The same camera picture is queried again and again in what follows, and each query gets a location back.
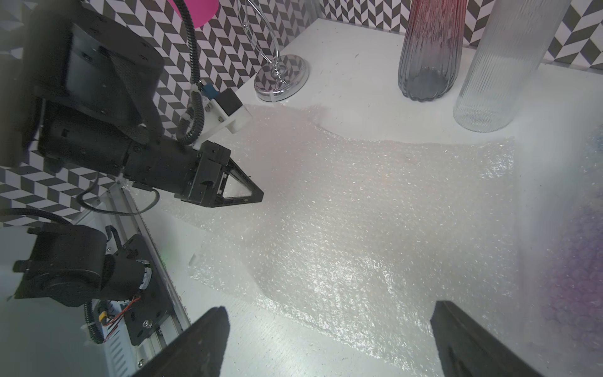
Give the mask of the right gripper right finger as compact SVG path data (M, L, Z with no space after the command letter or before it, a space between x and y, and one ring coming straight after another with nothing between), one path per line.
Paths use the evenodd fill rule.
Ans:
M445 376L539 376L451 301L436 302L430 319Z

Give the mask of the red black ribbed vase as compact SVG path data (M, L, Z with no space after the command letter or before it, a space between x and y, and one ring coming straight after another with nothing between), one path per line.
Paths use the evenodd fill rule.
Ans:
M463 53L466 0L415 0L400 55L398 86L418 102L452 89Z

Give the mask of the clear ribbed glass vase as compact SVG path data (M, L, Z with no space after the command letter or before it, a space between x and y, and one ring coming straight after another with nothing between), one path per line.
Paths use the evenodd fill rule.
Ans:
M457 124L478 133L506 127L538 69L569 1L496 1L453 108Z

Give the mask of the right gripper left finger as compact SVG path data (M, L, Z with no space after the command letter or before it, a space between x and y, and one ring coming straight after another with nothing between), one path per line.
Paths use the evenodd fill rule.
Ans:
M219 377L229 332L226 308L213 307L135 375Z

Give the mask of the purple blue wrapped tumbler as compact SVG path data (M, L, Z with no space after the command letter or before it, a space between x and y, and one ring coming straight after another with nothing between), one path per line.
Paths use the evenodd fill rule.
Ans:
M544 202L524 270L524 339L562 357L602 357L602 128L585 136Z

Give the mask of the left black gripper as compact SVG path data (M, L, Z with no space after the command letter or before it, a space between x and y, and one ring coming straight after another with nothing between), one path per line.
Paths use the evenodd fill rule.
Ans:
M35 9L28 21L28 138L56 171L66 163L123 176L202 207L257 204L264 192L228 149L165 135L153 98L157 50L90 9Z

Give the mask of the aluminium front rail frame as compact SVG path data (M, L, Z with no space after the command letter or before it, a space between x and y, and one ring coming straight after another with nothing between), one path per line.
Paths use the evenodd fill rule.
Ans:
M133 217L99 214L85 210L75 220L103 231L110 237L106 252L144 264L147 276L134 304L108 304L110 314L125 311L116 325L103 328L108 340L105 352L110 376L132 376L188 328L190 321L178 301L148 227L141 215Z

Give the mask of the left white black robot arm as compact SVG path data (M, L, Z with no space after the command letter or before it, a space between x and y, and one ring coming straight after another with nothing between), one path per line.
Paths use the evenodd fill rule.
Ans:
M18 167L33 141L48 168L66 164L124 177L159 195L173 193L201 207L256 204L263 192L225 147L204 141L204 99L195 25L188 6L175 4L186 30L191 86L174 138L165 135L153 98L163 58L129 28L81 1L44 1L29 22L1 34L1 165ZM32 215L29 259L14 264L22 280L16 298L51 298L78 307L95 299L122 301L144 291L152 267L137 257L108 254L102 232L45 210Z

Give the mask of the clear bubble wrap roll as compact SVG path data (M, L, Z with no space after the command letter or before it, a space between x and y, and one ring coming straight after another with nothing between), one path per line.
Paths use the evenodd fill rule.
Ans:
M363 141L320 113L254 106L242 131L215 135L264 198L178 212L206 241L195 278L421 376L436 370L439 300L507 339L514 141Z

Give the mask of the pink plastic wine glass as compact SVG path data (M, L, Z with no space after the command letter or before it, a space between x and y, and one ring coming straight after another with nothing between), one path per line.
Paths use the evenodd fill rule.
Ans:
M218 0L184 0L184 3L188 8L195 29L207 24L216 15L220 7Z

